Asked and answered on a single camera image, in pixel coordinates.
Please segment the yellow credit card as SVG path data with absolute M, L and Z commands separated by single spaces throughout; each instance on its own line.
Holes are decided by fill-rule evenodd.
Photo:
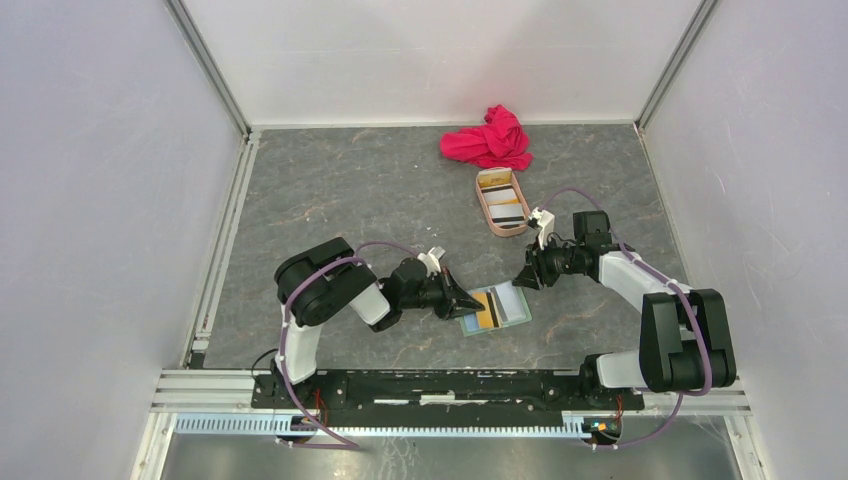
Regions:
M 500 328 L 502 321 L 495 293 L 492 290 L 480 290 L 472 292 L 471 296 L 483 305 L 483 310 L 473 312 L 462 319 L 464 333 L 474 335 Z

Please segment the white striped credit card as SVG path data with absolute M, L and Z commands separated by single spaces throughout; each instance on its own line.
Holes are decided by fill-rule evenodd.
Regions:
M 509 327 L 532 319 L 523 291 L 510 282 L 495 285 L 492 290 L 497 297 L 502 327 Z

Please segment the green card holder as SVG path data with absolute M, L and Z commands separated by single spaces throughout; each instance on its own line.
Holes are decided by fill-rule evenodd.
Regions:
M 470 294 L 473 299 L 484 305 L 484 310 L 465 315 L 459 320 L 463 335 L 466 337 L 532 320 L 532 313 L 524 292 L 510 281 L 474 289 Z

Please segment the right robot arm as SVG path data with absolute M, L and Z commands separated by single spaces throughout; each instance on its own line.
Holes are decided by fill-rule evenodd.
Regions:
M 726 307 L 718 291 L 693 289 L 650 266 L 616 240 L 602 210 L 574 214 L 572 239 L 561 238 L 554 223 L 547 210 L 530 214 L 528 225 L 536 238 L 525 250 L 514 285 L 542 290 L 562 276 L 586 276 L 640 315 L 636 349 L 585 358 L 577 382 L 585 405 L 602 408 L 618 389 L 705 395 L 736 381 Z

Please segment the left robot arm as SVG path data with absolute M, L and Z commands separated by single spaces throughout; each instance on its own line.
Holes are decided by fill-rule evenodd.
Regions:
M 487 304 L 441 264 L 443 255 L 440 247 L 414 252 L 379 278 L 337 237 L 280 264 L 273 276 L 283 314 L 275 358 L 278 397 L 295 408 L 312 399 L 322 326 L 347 307 L 377 333 L 397 324 L 407 310 L 430 309 L 442 320 L 485 311 Z

